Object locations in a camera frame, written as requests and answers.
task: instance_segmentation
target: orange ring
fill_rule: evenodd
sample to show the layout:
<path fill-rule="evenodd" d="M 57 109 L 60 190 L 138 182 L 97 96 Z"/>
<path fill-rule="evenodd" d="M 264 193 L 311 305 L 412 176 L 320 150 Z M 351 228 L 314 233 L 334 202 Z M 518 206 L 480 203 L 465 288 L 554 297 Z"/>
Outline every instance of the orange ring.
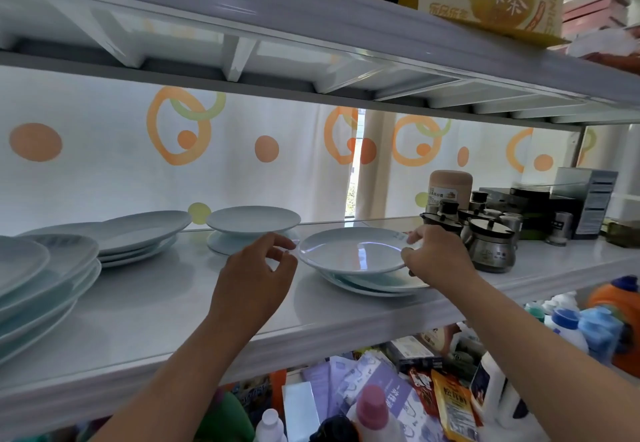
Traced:
<path fill-rule="evenodd" d="M 157 129 L 157 115 L 160 110 L 160 106 L 164 100 L 174 98 L 180 100 L 186 106 L 191 108 L 191 111 L 197 111 L 202 113 L 205 111 L 204 106 L 200 103 L 196 97 L 183 90 L 182 88 L 176 88 L 174 86 L 165 86 L 156 93 L 155 98 L 149 105 L 147 111 L 147 132 L 151 143 L 154 144 L 156 150 L 160 152 L 160 155 L 164 157 L 171 165 L 185 165 L 195 161 L 198 157 L 204 154 L 207 150 L 209 142 L 211 141 L 211 122 L 209 120 L 201 120 L 196 122 L 198 124 L 198 138 L 191 148 L 181 152 L 180 154 L 173 154 L 169 152 L 160 140 L 160 135 Z"/>
<path fill-rule="evenodd" d="M 433 118 L 431 118 L 430 116 L 422 116 L 420 114 L 408 114 L 406 116 L 403 116 L 402 118 L 400 118 L 400 120 L 396 122 L 396 127 L 394 128 L 394 138 L 392 141 L 392 149 L 391 149 L 394 159 L 396 160 L 397 163 L 400 163 L 402 165 L 406 165 L 409 167 L 418 167 L 420 165 L 428 164 L 429 162 L 434 160 L 436 155 L 438 155 L 438 152 L 440 152 L 440 146 L 442 145 L 442 137 L 436 137 L 433 139 L 433 146 L 431 147 L 431 150 L 428 152 L 427 155 L 424 155 L 423 157 L 419 157 L 417 159 L 410 159 L 409 157 L 405 157 L 400 152 L 398 152 L 396 148 L 396 137 L 400 129 L 405 125 L 409 125 L 410 123 L 422 123 L 423 125 L 426 125 L 426 127 L 431 132 L 434 132 L 434 133 L 440 131 L 440 127 L 438 126 L 436 121 L 433 120 Z"/>
<path fill-rule="evenodd" d="M 337 106 L 333 109 L 329 116 L 326 117 L 326 122 L 324 123 L 324 146 L 326 147 L 327 152 L 331 154 L 331 156 L 338 161 L 339 164 L 345 165 L 353 162 L 353 154 L 355 152 L 355 147 L 351 151 L 350 154 L 340 155 L 338 151 L 338 147 L 335 145 L 333 141 L 333 126 L 338 121 L 340 115 L 347 116 L 349 115 L 353 122 L 350 123 L 351 128 L 355 124 L 356 128 L 358 126 L 358 109 L 351 108 L 348 106 Z"/>
<path fill-rule="evenodd" d="M 507 144 L 507 149 L 506 149 L 507 160 L 509 161 L 509 164 L 511 164 L 511 167 L 513 167 L 515 170 L 517 170 L 520 173 L 524 172 L 524 165 L 522 165 L 516 159 L 516 145 L 520 143 L 520 140 L 522 140 L 526 136 L 532 135 L 532 133 L 533 133 L 532 128 L 524 129 L 523 131 L 516 133 L 516 135 L 514 135 L 513 138 L 509 140 L 509 143 Z"/>

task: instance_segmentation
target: shelf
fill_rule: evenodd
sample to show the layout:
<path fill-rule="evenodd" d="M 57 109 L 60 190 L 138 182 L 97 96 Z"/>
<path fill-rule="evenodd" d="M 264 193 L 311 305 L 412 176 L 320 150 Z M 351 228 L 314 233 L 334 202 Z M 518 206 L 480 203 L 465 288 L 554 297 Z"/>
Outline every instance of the shelf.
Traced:
<path fill-rule="evenodd" d="M 0 65 L 576 130 L 640 76 L 381 0 L 1 0 Z"/>
<path fill-rule="evenodd" d="M 398 231 L 416 218 L 367 221 Z M 306 224 L 305 238 L 361 222 Z M 210 231 L 179 234 L 166 253 L 108 269 L 64 324 L 0 366 L 0 440 L 113 413 L 142 388 L 209 308 L 226 257 L 206 245 Z M 518 302 L 551 297 L 636 272 L 640 252 L 602 241 L 557 248 L 520 242 L 508 274 L 482 274 Z M 282 306 L 224 376 L 231 382 L 395 339 L 462 319 L 432 289 L 402 299 L 336 288 L 300 263 Z"/>

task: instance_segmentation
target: white plate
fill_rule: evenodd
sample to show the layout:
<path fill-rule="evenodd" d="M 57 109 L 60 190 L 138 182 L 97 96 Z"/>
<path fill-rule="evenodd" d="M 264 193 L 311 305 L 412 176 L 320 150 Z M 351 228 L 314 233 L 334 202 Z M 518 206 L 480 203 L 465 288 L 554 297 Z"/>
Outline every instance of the white plate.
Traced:
<path fill-rule="evenodd" d="M 60 251 L 56 249 L 53 252 L 56 255 Z M 0 322 L 18 315 L 38 302 L 46 302 L 50 293 L 68 292 L 84 279 L 90 268 L 92 268 L 92 262 L 89 262 L 76 275 L 66 279 L 45 268 L 26 284 L 0 299 Z"/>
<path fill-rule="evenodd" d="M 171 238 L 167 238 L 166 240 L 160 242 L 156 246 L 156 248 L 154 248 L 150 252 L 144 253 L 142 255 L 133 258 L 124 258 L 123 260 L 102 262 L 102 268 L 119 267 L 120 265 L 128 265 L 129 263 L 135 263 L 136 261 L 151 258 L 152 256 L 155 256 L 158 253 L 162 253 L 163 251 L 169 249 L 177 240 L 177 236 L 172 236 Z"/>
<path fill-rule="evenodd" d="M 282 235 L 286 236 L 294 243 L 298 243 L 300 238 L 293 231 L 285 231 Z M 228 233 L 220 233 L 220 231 L 214 231 L 207 238 L 207 246 L 209 249 L 216 253 L 223 255 L 233 255 L 239 252 L 244 247 L 251 245 L 255 240 L 260 238 L 258 236 L 236 236 L 229 235 Z"/>
<path fill-rule="evenodd" d="M 93 260 L 92 267 L 84 274 L 84 278 L 78 284 L 71 286 L 66 292 L 60 291 L 48 295 L 41 304 L 29 306 L 9 322 L 0 324 L 0 349 L 6 343 L 26 335 L 77 301 L 91 288 L 100 276 L 101 269 L 100 262 Z"/>
<path fill-rule="evenodd" d="M 35 277 L 49 258 L 49 250 L 41 244 L 0 236 L 0 297 Z"/>
<path fill-rule="evenodd" d="M 187 228 L 191 215 L 185 211 L 151 211 L 108 219 L 101 223 L 71 223 L 22 233 L 76 233 L 90 236 L 100 246 L 100 256 L 131 252 L 158 244 Z"/>
<path fill-rule="evenodd" d="M 47 320 L 43 324 L 40 324 L 35 329 L 25 334 L 19 339 L 13 340 L 10 343 L 5 344 L 0 349 L 0 365 L 9 361 L 12 357 L 17 356 L 25 349 L 31 347 L 44 336 L 53 331 L 60 323 L 68 317 L 71 311 L 76 306 L 76 302 L 68 306 L 64 311 L 58 313 L 53 318 Z"/>
<path fill-rule="evenodd" d="M 98 254 L 98 243 L 88 236 L 47 234 L 21 238 L 47 247 L 51 259 L 45 269 L 54 272 L 61 279 L 82 272 Z"/>
<path fill-rule="evenodd" d="M 410 276 L 406 267 L 386 274 L 345 275 L 342 278 L 359 287 L 378 292 L 415 292 L 429 287 L 418 277 Z"/>
<path fill-rule="evenodd" d="M 370 290 L 364 287 L 357 286 L 355 284 L 350 283 L 345 280 L 344 277 L 334 275 L 330 272 L 318 270 L 320 275 L 322 275 L 327 281 L 331 282 L 333 285 L 348 290 L 349 292 L 359 293 L 360 295 L 368 295 L 370 297 L 407 297 L 408 295 L 413 295 L 415 292 L 379 292 L 377 290 Z"/>
<path fill-rule="evenodd" d="M 408 235 L 383 228 L 337 228 L 308 236 L 298 245 L 300 260 L 332 274 L 382 274 L 404 267 L 400 251 Z"/>
<path fill-rule="evenodd" d="M 150 252 L 151 250 L 156 248 L 159 243 L 160 242 L 157 242 L 156 244 L 150 245 L 148 247 L 138 248 L 138 249 L 132 250 L 130 252 L 116 253 L 116 254 L 113 254 L 113 255 L 101 255 L 101 256 L 98 257 L 98 260 L 100 260 L 100 261 L 116 261 L 116 260 L 124 260 L 125 258 L 132 258 L 134 256 L 144 255 L 145 253 Z"/>
<path fill-rule="evenodd" d="M 260 236 L 269 231 L 282 233 L 300 224 L 300 215 L 283 207 L 236 206 L 219 209 L 207 217 L 213 229 L 231 235 Z"/>

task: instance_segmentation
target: white curtain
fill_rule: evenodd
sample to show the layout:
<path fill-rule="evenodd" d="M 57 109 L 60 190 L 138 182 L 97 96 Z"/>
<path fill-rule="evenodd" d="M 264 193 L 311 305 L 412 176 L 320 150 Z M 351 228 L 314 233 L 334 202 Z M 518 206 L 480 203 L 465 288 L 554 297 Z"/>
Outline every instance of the white curtain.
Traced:
<path fill-rule="evenodd" d="M 344 218 L 357 110 L 0 67 L 0 234 L 156 209 Z"/>
<path fill-rule="evenodd" d="M 571 164 L 577 135 L 368 111 L 362 155 L 374 152 L 360 165 L 356 218 L 419 214 L 426 206 L 429 175 L 439 169 L 467 171 L 474 189 L 551 184 L 557 168 Z"/>

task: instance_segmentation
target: person's left arm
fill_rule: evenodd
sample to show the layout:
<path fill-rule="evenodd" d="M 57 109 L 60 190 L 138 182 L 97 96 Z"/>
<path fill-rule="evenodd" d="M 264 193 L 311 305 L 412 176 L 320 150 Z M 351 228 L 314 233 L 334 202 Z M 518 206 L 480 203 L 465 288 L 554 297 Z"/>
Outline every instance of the person's left arm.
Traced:
<path fill-rule="evenodd" d="M 92 442 L 193 440 L 223 374 L 289 291 L 298 260 L 276 246 L 295 248 L 268 233 L 229 257 L 204 321 Z M 266 258 L 280 262 L 275 271 Z"/>

